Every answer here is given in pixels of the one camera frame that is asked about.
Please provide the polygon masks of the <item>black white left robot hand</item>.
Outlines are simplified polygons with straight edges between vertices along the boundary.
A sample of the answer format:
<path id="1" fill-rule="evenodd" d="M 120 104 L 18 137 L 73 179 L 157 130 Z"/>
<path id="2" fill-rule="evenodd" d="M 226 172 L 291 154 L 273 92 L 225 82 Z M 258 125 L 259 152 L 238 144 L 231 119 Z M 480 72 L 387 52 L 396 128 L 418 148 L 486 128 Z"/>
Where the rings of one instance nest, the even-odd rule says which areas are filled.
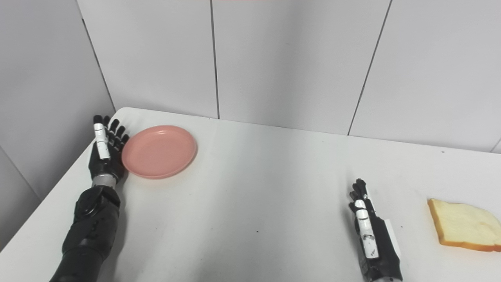
<path id="1" fill-rule="evenodd" d="M 93 117 L 95 141 L 89 160 L 91 178 L 100 174 L 109 174 L 116 182 L 123 179 L 126 169 L 122 161 L 123 149 L 130 136 L 118 119 L 109 116 Z"/>

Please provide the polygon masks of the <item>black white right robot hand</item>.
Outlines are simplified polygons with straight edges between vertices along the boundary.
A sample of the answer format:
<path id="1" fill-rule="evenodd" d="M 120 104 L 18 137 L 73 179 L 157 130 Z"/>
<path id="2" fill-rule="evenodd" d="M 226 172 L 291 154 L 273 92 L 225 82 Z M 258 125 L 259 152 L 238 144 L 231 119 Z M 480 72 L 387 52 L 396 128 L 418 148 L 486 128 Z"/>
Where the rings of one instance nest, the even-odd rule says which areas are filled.
<path id="1" fill-rule="evenodd" d="M 402 282 L 400 250 L 390 220 L 379 217 L 366 182 L 352 184 L 349 209 L 359 243 L 359 265 L 366 282 Z"/>

